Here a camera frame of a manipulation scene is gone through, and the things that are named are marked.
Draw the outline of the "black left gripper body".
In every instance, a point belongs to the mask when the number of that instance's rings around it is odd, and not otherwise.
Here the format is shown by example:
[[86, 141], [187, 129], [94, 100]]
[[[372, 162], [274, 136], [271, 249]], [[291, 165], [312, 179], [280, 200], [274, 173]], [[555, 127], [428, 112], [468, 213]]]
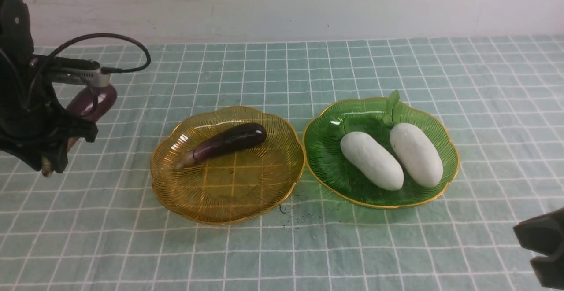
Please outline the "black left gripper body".
[[65, 109], [50, 85], [40, 90], [44, 94], [27, 108], [16, 80], [1, 80], [1, 150], [35, 171], [62, 174], [68, 166], [69, 141], [95, 141], [97, 125], [81, 112]]

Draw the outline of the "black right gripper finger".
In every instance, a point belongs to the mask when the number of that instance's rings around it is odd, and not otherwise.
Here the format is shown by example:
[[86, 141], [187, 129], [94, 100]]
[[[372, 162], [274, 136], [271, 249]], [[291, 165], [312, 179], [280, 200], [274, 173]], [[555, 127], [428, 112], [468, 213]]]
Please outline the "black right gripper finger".
[[513, 227], [519, 245], [551, 260], [563, 257], [564, 209], [550, 211]]
[[564, 289], [564, 257], [544, 256], [534, 257], [530, 260], [531, 267], [542, 287]]

